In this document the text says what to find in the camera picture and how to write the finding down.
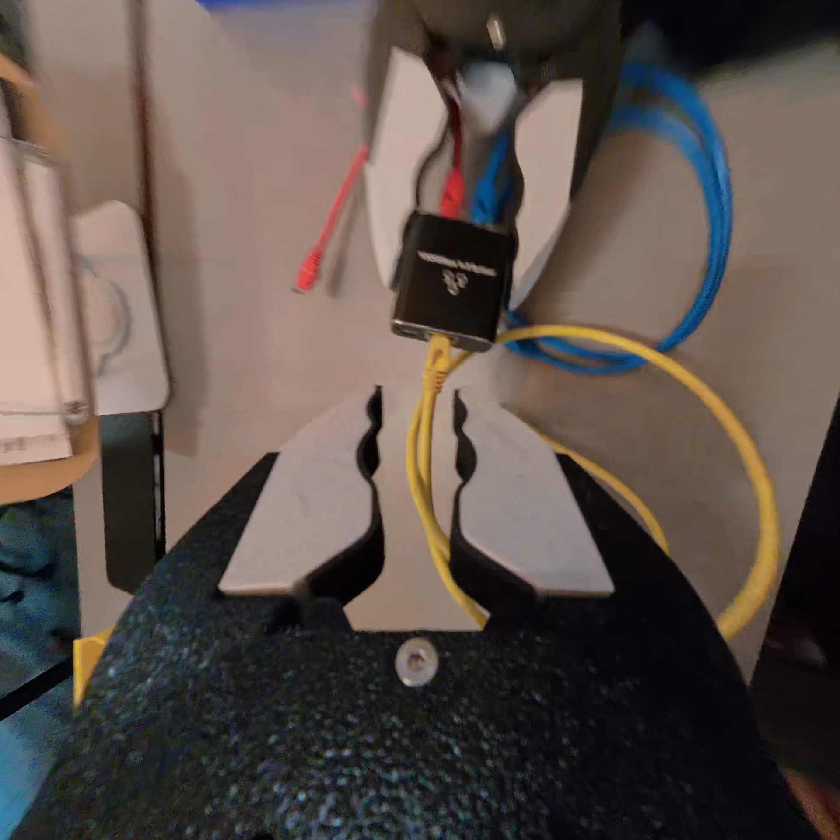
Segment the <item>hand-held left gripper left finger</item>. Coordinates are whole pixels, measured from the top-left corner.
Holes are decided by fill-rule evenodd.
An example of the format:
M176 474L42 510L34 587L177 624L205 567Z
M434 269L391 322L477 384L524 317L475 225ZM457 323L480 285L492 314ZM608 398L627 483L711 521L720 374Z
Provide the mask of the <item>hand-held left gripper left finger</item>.
M229 596L352 601L384 566L373 481L382 389L349 395L278 454L218 584Z

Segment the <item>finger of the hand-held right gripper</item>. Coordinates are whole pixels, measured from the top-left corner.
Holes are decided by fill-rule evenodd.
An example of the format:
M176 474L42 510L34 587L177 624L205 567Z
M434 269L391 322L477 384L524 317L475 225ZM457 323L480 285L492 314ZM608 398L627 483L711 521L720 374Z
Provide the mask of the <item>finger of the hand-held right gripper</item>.
M385 289L392 288L422 169L445 141L453 113L459 113L453 92L449 83L437 83L420 56L391 50L364 167L372 253Z
M539 281L568 217L583 97L582 79L552 81L516 121L522 189L511 309L518 309Z

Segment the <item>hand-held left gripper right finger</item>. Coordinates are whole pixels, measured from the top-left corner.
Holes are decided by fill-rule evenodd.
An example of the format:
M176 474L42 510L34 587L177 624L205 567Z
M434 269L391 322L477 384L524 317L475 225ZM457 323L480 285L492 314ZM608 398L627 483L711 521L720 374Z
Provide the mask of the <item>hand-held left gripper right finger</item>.
M506 408L454 397L449 568L474 601L612 595L615 586L557 455Z

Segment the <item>black network splitter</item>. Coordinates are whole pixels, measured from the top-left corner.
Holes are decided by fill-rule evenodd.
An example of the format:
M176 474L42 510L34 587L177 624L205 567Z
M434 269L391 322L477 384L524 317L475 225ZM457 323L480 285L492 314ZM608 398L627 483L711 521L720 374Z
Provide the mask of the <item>black network splitter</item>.
M489 351L517 252L517 236L507 229L412 212L392 276L392 332L423 342L442 335L459 350Z

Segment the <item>grey desk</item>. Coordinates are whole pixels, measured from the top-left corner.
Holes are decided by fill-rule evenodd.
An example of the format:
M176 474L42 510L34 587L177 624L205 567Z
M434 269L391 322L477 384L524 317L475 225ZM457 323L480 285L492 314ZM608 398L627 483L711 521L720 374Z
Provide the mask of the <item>grey desk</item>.
M378 384L387 556L350 620L468 628L406 485L424 348L390 331L362 207L339 239L338 276L311 295L292 289L359 142L368 8L211 16L196 2L27 2L29 60L79 209L117 199L154 210L172 381L167 547L263 454ZM675 355L758 446L787 560L838 396L838 39L728 67L700 88L726 138L736 227L720 295ZM607 138L526 317L658 340L699 279L703 211L670 146ZM622 478L710 609L738 591L754 552L753 499L718 425L678 384L656 370L579 377L500 350L470 360L435 424L445 521L457 487L453 387L493 392Z

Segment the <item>black smartphone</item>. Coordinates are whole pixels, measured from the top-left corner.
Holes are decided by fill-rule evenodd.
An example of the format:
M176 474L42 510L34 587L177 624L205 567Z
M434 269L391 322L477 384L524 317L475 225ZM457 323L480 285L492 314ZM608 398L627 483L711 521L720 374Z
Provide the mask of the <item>black smartphone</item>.
M108 582L133 595L166 552L160 412L101 419L101 487Z

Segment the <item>white stand base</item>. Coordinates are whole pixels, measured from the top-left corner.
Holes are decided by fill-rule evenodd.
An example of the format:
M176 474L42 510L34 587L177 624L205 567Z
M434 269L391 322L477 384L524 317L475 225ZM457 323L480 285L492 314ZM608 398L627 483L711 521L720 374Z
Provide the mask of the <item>white stand base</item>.
M73 226L98 415L158 412L170 377L140 217L108 201L76 216Z

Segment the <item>wooden document stand with sheets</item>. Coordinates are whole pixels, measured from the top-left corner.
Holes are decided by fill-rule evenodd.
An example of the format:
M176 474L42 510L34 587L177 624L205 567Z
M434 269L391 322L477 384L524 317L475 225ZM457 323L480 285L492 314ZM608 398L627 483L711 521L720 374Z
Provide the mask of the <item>wooden document stand with sheets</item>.
M2 117L1 501L50 496L98 456L67 165L32 77L2 56L18 130Z

